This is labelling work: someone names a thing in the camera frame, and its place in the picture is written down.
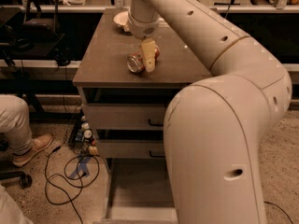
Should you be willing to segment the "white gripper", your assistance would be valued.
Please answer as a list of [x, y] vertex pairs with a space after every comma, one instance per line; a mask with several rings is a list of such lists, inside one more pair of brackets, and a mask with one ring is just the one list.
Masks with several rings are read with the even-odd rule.
[[128, 13], [127, 25], [129, 32], [136, 38], [143, 40], [140, 48], [143, 57], [143, 64], [147, 72], [155, 69], [155, 41], [150, 38], [156, 32], [159, 24], [157, 12]]

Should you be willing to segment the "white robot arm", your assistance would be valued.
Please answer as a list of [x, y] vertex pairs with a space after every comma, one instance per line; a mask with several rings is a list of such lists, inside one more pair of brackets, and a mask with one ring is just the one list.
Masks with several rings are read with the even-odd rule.
[[290, 105], [287, 69], [196, 0], [132, 0], [134, 36], [143, 37], [158, 18], [211, 74], [181, 90], [164, 115], [178, 224], [267, 224], [258, 149]]

